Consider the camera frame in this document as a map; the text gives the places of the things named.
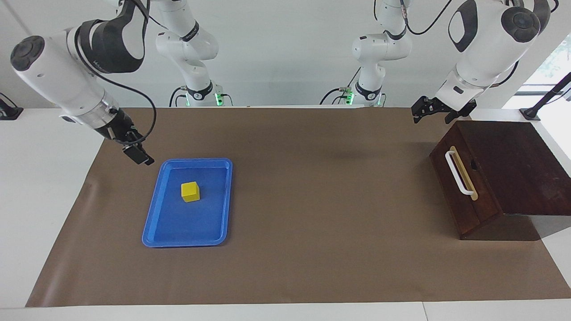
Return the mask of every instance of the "wooden box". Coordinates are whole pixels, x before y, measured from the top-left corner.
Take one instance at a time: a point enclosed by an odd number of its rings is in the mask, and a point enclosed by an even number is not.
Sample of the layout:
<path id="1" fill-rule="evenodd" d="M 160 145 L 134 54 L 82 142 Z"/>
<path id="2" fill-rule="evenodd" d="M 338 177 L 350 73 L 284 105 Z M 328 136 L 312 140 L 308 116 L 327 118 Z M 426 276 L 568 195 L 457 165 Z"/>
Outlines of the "wooden box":
<path id="1" fill-rule="evenodd" d="M 530 123 L 458 121 L 431 160 L 461 239 L 539 240 L 571 227 L 571 178 Z"/>

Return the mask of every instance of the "black joint cap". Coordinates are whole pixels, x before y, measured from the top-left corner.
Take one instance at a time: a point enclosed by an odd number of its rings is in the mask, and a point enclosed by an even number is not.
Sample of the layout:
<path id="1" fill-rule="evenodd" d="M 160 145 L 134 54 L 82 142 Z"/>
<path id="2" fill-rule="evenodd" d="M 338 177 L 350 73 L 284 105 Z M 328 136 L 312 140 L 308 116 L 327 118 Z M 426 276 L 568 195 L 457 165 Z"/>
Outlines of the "black joint cap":
<path id="1" fill-rule="evenodd" d="M 511 7 L 501 17 L 504 30 L 521 43 L 530 42 L 540 32 L 541 24 L 535 13 L 522 7 Z"/>
<path id="2" fill-rule="evenodd" d="M 14 47 L 10 55 L 12 67 L 18 71 L 28 70 L 42 54 L 45 46 L 46 41 L 38 35 L 22 40 Z"/>

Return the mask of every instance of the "brown table surface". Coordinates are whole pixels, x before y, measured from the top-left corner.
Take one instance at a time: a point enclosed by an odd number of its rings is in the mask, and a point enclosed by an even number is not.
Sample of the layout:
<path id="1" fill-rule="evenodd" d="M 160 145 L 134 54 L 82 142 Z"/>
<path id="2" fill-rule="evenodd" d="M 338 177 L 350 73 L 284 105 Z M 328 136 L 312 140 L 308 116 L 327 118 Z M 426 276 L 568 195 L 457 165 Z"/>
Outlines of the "brown table surface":
<path id="1" fill-rule="evenodd" d="M 144 131 L 149 109 L 128 109 Z M 105 141 L 27 306 L 570 298 L 538 242 L 460 241 L 408 109 L 163 109 L 136 166 Z M 234 163 L 228 238 L 146 248 L 160 164 Z"/>

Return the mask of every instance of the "black mount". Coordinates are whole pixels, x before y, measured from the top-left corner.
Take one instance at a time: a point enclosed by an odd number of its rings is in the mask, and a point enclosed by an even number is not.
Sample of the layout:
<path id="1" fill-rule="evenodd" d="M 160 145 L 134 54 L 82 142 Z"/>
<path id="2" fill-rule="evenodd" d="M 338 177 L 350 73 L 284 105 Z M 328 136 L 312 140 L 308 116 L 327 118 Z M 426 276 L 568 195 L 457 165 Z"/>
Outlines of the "black mount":
<path id="1" fill-rule="evenodd" d="M 15 121 L 24 108 L 10 107 L 0 99 L 0 121 Z"/>
<path id="2" fill-rule="evenodd" d="M 567 74 L 567 76 L 563 77 L 563 79 L 551 89 L 550 92 L 545 94 L 540 101 L 536 103 L 535 106 L 528 108 L 528 109 L 520 109 L 520 113 L 524 116 L 525 119 L 529 121 L 540 121 L 541 119 L 537 116 L 539 110 L 547 105 L 547 103 L 555 97 L 565 86 L 571 83 L 571 73 Z"/>
<path id="3" fill-rule="evenodd" d="M 446 115 L 444 118 L 444 121 L 447 124 L 450 124 L 454 119 L 458 117 L 469 116 L 472 110 L 476 108 L 476 106 L 476 101 L 471 100 L 460 111 L 456 111 L 448 107 L 438 98 L 429 99 L 426 96 L 422 96 L 418 101 L 416 101 L 414 105 L 412 105 L 411 110 L 412 116 L 415 118 L 415 124 L 418 124 L 423 117 L 437 113 L 448 113 L 448 115 Z"/>

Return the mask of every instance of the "yellow block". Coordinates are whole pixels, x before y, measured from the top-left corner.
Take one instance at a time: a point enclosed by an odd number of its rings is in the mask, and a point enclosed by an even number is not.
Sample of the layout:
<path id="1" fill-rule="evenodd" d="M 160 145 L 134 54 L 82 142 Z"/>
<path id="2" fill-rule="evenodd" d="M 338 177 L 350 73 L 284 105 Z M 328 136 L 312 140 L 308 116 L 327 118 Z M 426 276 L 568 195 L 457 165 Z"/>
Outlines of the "yellow block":
<path id="1" fill-rule="evenodd" d="M 180 185 L 180 195 L 185 202 L 195 202 L 200 200 L 200 188 L 196 182 L 185 183 Z"/>

